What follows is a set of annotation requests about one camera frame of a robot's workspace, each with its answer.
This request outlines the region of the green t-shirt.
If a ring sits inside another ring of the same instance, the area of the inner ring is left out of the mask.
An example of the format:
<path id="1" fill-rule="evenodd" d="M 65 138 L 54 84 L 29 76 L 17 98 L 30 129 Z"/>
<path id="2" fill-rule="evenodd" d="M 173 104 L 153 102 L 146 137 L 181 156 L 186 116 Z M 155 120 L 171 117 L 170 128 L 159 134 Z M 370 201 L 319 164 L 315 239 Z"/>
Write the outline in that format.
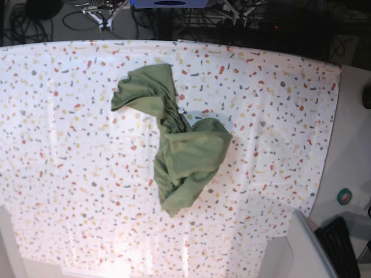
<path id="1" fill-rule="evenodd" d="M 122 107 L 156 118 L 159 150 L 154 159 L 154 180 L 162 210 L 174 217 L 191 207 L 216 175 L 232 135 L 215 118 L 188 123 L 177 106 L 169 64 L 141 67 L 119 81 L 111 110 Z"/>

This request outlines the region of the terrazzo patterned tablecloth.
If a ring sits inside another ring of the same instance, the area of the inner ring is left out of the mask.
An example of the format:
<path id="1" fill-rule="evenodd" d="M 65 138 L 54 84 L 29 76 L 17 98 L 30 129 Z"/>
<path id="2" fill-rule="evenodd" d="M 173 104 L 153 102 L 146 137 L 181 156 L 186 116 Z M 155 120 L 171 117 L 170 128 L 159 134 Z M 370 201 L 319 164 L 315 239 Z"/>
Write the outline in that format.
<path id="1" fill-rule="evenodd" d="M 111 110 L 118 82 L 169 64 L 190 124 L 216 118 L 227 156 L 195 203 L 161 209 L 153 116 Z M 190 41 L 1 49 L 1 206 L 21 255 L 121 277 L 257 277 L 267 243 L 319 189 L 341 67 Z"/>

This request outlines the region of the grey plastic bin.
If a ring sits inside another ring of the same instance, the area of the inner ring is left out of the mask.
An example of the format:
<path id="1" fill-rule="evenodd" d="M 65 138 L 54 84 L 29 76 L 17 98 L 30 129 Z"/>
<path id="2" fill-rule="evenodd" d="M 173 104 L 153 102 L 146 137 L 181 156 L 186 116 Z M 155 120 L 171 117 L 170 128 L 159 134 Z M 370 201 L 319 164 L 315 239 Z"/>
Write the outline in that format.
<path id="1" fill-rule="evenodd" d="M 337 277 L 306 217 L 294 211 L 286 236 L 271 239 L 258 277 Z"/>

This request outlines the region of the green tape roll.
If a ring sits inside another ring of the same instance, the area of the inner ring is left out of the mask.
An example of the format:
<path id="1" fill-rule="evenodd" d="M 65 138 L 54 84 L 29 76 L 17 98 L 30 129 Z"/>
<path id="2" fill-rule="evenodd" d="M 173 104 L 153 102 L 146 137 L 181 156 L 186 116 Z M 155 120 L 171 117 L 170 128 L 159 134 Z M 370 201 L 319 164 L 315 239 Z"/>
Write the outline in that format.
<path id="1" fill-rule="evenodd" d="M 338 192 L 336 199 L 340 205 L 345 206 L 351 201 L 352 192 L 348 188 L 343 188 Z"/>

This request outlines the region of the black keyboard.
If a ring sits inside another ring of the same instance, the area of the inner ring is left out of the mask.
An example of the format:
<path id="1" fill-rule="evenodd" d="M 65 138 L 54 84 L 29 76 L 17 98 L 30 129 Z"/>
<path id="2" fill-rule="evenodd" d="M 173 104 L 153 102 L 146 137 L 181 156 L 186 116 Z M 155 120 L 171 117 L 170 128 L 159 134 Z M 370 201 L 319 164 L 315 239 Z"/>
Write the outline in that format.
<path id="1" fill-rule="evenodd" d="M 315 234 L 333 265 L 338 277 L 361 276 L 350 241 L 350 234 L 343 217 L 337 217 Z"/>

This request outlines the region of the blue box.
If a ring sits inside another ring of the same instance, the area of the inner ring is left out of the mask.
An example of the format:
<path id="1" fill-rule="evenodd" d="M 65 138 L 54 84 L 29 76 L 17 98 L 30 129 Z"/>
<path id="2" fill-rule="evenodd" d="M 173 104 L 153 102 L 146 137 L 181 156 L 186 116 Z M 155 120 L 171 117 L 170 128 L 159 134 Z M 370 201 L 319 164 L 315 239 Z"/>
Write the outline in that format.
<path id="1" fill-rule="evenodd" d="M 196 8 L 213 6 L 215 0 L 132 0 L 131 5 L 139 9 L 146 8 Z"/>

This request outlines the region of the white tripod stand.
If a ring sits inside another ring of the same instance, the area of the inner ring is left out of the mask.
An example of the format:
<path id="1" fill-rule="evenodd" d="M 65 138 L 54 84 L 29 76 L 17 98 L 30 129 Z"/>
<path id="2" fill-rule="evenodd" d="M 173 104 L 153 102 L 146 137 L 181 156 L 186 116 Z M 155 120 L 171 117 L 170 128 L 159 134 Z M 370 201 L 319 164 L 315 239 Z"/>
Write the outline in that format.
<path id="1" fill-rule="evenodd" d="M 130 8 L 130 1 L 89 0 L 77 7 L 98 24 L 101 32 L 112 31 L 113 19 L 121 10 Z"/>

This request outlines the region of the black object at right edge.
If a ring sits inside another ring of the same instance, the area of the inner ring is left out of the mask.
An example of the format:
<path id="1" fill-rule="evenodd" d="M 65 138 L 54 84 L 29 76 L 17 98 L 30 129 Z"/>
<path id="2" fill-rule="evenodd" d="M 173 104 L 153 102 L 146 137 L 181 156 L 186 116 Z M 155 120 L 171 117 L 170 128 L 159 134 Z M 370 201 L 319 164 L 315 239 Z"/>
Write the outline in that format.
<path id="1" fill-rule="evenodd" d="M 365 86 L 362 92 L 362 104 L 365 109 L 371 109 L 371 86 Z"/>

